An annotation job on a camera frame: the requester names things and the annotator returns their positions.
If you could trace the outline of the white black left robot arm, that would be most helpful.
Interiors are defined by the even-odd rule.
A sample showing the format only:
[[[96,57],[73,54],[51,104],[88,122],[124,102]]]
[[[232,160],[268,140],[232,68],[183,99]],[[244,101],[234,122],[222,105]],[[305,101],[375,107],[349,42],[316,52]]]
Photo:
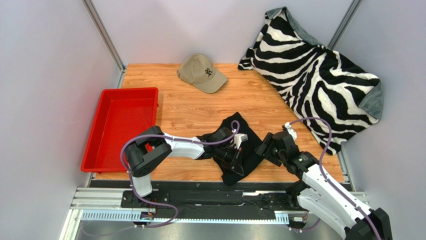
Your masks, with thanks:
[[[214,133],[195,137],[178,137],[150,127],[124,144],[120,160],[130,176],[134,198],[148,204],[152,191],[151,173],[168,157],[193,160],[217,159],[219,165],[243,176],[242,144],[249,139],[239,127],[222,127]]]

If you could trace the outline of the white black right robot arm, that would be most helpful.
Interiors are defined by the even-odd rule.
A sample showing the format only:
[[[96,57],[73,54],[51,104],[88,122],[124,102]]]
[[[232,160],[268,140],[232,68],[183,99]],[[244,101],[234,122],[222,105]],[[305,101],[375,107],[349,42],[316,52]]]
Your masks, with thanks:
[[[287,123],[282,131],[269,132],[256,148],[259,156],[298,177],[285,190],[287,205],[313,213],[343,240],[393,239],[389,215],[382,208],[372,209],[346,190],[315,156],[299,150],[296,138]]]

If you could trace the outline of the black t shirt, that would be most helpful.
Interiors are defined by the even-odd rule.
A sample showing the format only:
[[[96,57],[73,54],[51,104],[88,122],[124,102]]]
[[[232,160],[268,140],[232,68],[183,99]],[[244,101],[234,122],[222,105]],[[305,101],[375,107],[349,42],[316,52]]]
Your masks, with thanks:
[[[247,121],[240,115],[239,112],[236,112],[232,116],[224,119],[215,132],[197,136],[199,140],[209,143],[224,140],[232,134],[231,127],[233,121],[239,122],[238,133],[247,135],[247,140],[243,141],[240,145],[240,147],[242,147],[241,159],[244,176],[238,175],[231,170],[221,167],[219,165],[219,159],[216,158],[216,149],[234,147],[234,143],[232,141],[224,142],[219,145],[204,145],[204,153],[198,157],[199,160],[207,160],[212,158],[218,164],[222,171],[222,181],[226,186],[232,186],[247,177],[263,161],[263,158],[257,155],[255,152],[255,148],[257,148],[262,143],[261,139],[249,127]]]

